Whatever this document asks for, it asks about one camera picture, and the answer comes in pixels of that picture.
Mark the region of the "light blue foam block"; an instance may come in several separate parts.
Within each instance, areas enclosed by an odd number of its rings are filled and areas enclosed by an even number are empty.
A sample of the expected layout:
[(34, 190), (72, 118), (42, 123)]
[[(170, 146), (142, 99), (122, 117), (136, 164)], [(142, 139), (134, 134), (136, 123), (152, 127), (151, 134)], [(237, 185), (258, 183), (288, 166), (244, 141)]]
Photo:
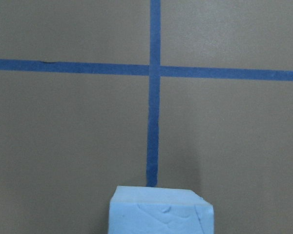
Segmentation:
[(118, 186), (110, 200), (110, 234), (212, 234), (214, 209), (192, 190)]

